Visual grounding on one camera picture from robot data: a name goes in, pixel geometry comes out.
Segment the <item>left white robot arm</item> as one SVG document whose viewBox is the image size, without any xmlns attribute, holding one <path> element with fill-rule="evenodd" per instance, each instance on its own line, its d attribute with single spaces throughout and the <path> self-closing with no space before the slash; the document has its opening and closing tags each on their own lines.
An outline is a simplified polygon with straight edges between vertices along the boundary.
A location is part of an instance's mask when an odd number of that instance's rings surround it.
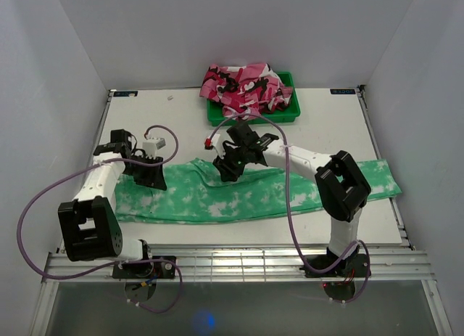
<svg viewBox="0 0 464 336">
<path fill-rule="evenodd" d="M 129 261 L 128 268 L 143 278 L 152 273 L 154 261 L 145 241 L 123 236 L 115 215 L 115 188 L 125 174 L 139 186 L 165 191 L 167 184 L 160 165 L 163 158 L 157 156 L 165 140 L 150 137 L 137 148 L 132 145 L 132 137 L 124 129 L 111 131 L 110 141 L 94 150 L 94 169 L 81 190 L 72 201 L 61 203 L 57 213 L 71 261 Z"/>
</svg>

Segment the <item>green white tie-dye trousers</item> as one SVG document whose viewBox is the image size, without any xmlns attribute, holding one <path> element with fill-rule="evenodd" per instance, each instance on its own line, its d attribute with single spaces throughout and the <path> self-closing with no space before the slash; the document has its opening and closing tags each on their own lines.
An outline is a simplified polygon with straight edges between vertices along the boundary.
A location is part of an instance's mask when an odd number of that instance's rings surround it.
<svg viewBox="0 0 464 336">
<path fill-rule="evenodd" d="M 285 198 L 280 168 L 247 169 L 236 182 L 223 183 L 212 163 L 195 159 L 164 168 L 167 190 L 137 185 L 123 175 L 115 188 L 116 216 L 121 222 L 148 224 L 227 224 L 278 218 L 322 210 L 315 183 L 292 173 L 291 196 Z"/>
</svg>

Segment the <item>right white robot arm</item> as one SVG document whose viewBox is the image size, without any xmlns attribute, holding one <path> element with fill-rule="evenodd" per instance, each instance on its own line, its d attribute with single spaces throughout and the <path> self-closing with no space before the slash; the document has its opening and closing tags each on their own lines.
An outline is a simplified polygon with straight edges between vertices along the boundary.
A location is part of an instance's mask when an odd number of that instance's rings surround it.
<svg viewBox="0 0 464 336">
<path fill-rule="evenodd" d="M 323 209 L 331 217 L 331 233 L 325 254 L 300 256 L 306 276 L 369 277 L 370 257 L 360 253 L 365 243 L 358 240 L 357 231 L 371 188 L 353 157 L 343 150 L 328 155 L 291 146 L 284 135 L 260 136 L 245 122 L 226 132 L 227 140 L 213 132 L 204 141 L 205 149 L 217 153 L 213 165 L 223 182 L 237 181 L 246 165 L 253 163 L 284 170 L 286 198 L 291 173 L 315 183 Z"/>
</svg>

